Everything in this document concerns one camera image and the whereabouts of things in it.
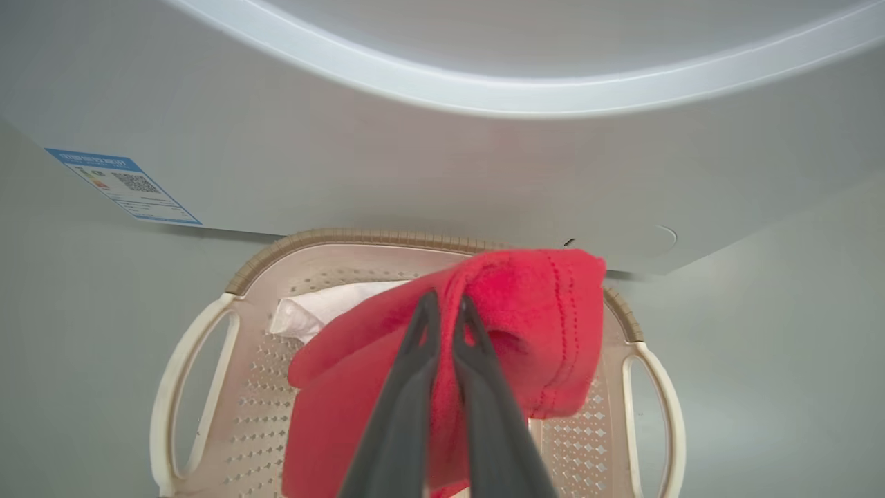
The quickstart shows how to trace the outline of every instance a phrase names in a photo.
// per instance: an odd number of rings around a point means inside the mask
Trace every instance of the laundry basket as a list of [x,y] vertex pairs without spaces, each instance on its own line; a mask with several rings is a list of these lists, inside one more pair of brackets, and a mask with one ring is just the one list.
[[[416,278],[500,248],[414,232],[311,230],[257,254],[190,325],[163,374],[150,422],[150,466],[160,496],[281,497],[297,395],[286,375],[301,343],[267,332],[280,298],[340,284]],[[530,431],[560,495],[642,496],[629,383],[630,364],[638,359],[658,389],[666,421],[668,457],[659,495],[675,497],[685,466],[679,402],[627,303],[610,289],[604,296],[602,358],[586,403],[570,418],[533,420]],[[219,365],[182,468],[173,451],[181,390],[204,340],[226,316],[230,325]]]

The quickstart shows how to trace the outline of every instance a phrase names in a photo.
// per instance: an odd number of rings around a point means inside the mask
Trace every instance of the red towel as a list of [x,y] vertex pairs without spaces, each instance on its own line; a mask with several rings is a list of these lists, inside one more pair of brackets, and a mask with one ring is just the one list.
[[602,345],[603,260],[581,250],[483,253],[366,300],[332,321],[289,365],[300,388],[283,464],[289,498],[334,498],[418,300],[436,289],[442,344],[431,398],[427,482],[466,486],[467,435],[451,341],[462,294],[473,299],[526,416],[570,416],[584,403]]

